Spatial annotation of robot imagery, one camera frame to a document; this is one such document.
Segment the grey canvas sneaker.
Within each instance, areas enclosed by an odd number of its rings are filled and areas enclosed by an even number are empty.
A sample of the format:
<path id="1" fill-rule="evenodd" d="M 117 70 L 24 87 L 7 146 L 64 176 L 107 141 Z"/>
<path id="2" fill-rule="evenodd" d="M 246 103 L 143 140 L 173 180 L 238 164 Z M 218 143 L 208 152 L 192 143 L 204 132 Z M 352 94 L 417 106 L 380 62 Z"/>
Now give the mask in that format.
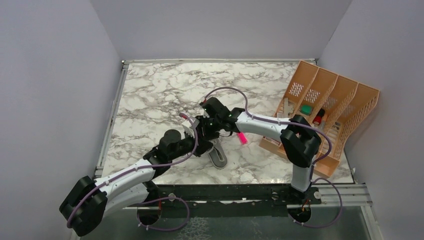
<path id="1" fill-rule="evenodd" d="M 223 169 L 227 165 L 228 159 L 222 148 L 221 141 L 214 139 L 211 142 L 212 147 L 207 152 L 208 157 L 215 168 Z"/>

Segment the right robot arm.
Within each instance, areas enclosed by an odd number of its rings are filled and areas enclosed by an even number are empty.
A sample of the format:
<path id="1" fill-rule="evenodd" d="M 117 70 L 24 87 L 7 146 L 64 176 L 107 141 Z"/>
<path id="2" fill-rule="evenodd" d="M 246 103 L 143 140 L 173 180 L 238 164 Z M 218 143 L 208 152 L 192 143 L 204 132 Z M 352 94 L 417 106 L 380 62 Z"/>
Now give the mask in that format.
<path id="1" fill-rule="evenodd" d="M 281 143 L 287 159 L 293 165 L 289 199 L 300 204 L 308 198 L 313 161 L 322 140 L 303 116 L 296 114 L 292 118 L 275 118 L 252 115 L 239 107 L 229 110 L 215 97 L 199 105 L 207 114 L 202 124 L 206 135 L 220 131 L 250 133 Z"/>

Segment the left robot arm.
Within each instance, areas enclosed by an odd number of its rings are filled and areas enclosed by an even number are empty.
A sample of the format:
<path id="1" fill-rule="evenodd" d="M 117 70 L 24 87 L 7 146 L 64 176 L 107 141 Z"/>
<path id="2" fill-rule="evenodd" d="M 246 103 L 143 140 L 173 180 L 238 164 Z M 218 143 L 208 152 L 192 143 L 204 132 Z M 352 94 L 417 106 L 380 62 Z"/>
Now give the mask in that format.
<path id="1" fill-rule="evenodd" d="M 171 166 L 212 150 L 219 136 L 219 132 L 201 127 L 189 127 L 183 134 L 169 129 L 157 146 L 129 167 L 106 177 L 80 178 L 59 206 L 67 228 L 82 237 L 92 232 L 109 213 L 132 204 L 152 205 L 157 200 L 157 191 L 148 183 Z"/>

